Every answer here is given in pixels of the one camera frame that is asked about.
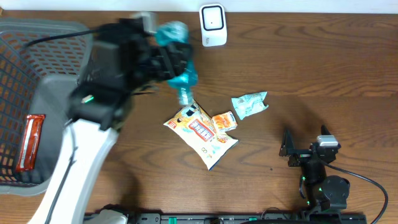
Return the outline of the red orange snack bar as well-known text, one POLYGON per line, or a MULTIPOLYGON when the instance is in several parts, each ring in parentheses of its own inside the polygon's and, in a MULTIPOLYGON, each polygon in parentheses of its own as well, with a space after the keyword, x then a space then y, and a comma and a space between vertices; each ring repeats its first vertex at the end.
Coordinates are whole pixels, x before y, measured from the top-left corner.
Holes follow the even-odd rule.
POLYGON ((29 114, 26 116, 19 159, 16 165, 17 172, 34 169, 44 120, 44 114, 29 114))

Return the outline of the blue mouthwash bottle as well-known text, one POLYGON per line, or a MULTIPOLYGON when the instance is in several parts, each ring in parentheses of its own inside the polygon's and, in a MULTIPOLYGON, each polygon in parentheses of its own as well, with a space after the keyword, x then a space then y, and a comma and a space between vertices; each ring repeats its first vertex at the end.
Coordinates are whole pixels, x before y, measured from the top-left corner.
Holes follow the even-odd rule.
POLYGON ((161 47, 174 44, 175 50, 180 47, 182 55, 177 59, 174 65, 179 63, 179 68, 175 76, 168 80, 170 87, 177 90, 178 100, 181 106, 187 106, 193 103, 192 87, 198 82, 198 74, 193 63, 193 48, 189 43, 188 26, 180 21, 172 21, 162 24, 155 34, 156 42, 161 47))

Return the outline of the large yellow snack bag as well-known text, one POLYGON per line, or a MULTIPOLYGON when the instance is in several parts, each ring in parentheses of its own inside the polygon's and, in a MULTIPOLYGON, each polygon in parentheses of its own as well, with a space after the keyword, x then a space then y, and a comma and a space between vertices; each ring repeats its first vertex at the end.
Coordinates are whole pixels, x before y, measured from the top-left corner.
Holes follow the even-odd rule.
POLYGON ((196 101, 180 109, 164 126, 194 149, 208 170, 238 143, 237 139, 217 131, 210 116, 196 101))

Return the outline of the light teal snack packet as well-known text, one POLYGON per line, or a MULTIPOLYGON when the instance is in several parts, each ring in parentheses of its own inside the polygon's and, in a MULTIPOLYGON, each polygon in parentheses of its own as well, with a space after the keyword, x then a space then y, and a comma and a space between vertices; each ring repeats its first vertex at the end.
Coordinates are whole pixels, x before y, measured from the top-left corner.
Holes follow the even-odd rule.
POLYGON ((237 98, 232 98, 233 108, 240 120, 253 114, 266 110, 269 105, 264 104, 266 91, 251 93, 237 98))

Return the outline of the small orange snack packet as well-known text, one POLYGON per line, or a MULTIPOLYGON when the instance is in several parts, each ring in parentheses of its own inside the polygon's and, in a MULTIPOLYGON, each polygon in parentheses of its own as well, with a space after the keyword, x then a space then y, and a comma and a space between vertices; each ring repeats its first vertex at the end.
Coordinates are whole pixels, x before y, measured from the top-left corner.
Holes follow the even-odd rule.
POLYGON ((216 130, 220 133, 236 129, 238 124, 231 111, 218 114, 212 117, 212 122, 216 130))

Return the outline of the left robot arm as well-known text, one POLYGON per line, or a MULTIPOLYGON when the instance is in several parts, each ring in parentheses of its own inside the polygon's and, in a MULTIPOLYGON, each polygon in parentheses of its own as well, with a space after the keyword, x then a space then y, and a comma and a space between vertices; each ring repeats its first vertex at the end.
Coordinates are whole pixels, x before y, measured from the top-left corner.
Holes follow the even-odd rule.
POLYGON ((93 30, 91 62, 67 100, 62 146, 32 223, 82 223, 104 159, 147 85, 173 79, 192 59, 188 28, 121 19, 93 30))

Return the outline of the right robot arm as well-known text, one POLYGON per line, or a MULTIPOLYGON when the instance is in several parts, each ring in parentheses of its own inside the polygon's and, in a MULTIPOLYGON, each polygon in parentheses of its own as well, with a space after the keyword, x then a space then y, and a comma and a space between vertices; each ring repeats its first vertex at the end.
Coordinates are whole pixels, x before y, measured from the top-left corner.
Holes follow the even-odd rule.
POLYGON ((340 214, 347 208, 350 182, 337 175, 327 175, 325 169, 336 159, 340 148, 324 125, 321 135, 307 149, 297 149, 290 131, 284 131, 279 156, 289 158, 288 166, 301 168, 299 192, 308 205, 294 218, 308 222, 342 222, 340 214))

